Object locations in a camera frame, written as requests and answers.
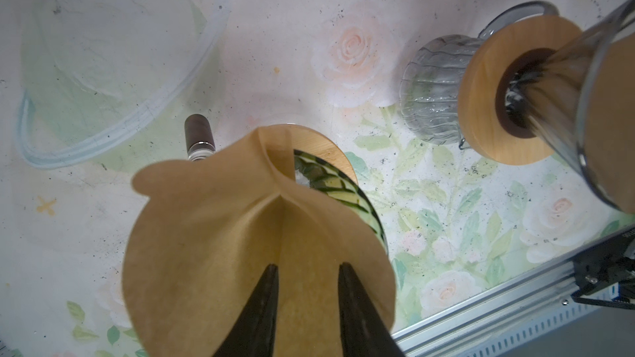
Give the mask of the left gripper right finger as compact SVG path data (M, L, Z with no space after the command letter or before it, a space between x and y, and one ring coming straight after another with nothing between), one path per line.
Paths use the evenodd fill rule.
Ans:
M388 332L350 263L338 273L338 302L342 355L405 357Z

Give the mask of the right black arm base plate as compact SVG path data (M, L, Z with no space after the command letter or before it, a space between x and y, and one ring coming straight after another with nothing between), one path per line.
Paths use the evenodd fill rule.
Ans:
M634 310L634 228L624 231L597 246L581 252L573 259L578 290L574 302L624 310ZM616 287L608 300L593 294Z

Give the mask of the clear glass flask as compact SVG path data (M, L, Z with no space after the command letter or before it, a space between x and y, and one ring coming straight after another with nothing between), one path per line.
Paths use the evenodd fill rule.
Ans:
M185 120L185 140L189 161L204 160L216 152L210 123L201 114L190 115Z

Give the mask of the green glass dripper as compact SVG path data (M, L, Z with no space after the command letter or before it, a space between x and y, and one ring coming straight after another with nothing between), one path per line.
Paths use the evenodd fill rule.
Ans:
M294 150L296 183L324 193L354 211L373 231L389 254L385 229L370 199L352 180L326 160L302 150Z

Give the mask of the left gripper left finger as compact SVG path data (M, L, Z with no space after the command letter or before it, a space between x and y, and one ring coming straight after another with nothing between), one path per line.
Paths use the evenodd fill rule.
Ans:
M271 357L275 346L278 297L279 268L269 264L213 357Z

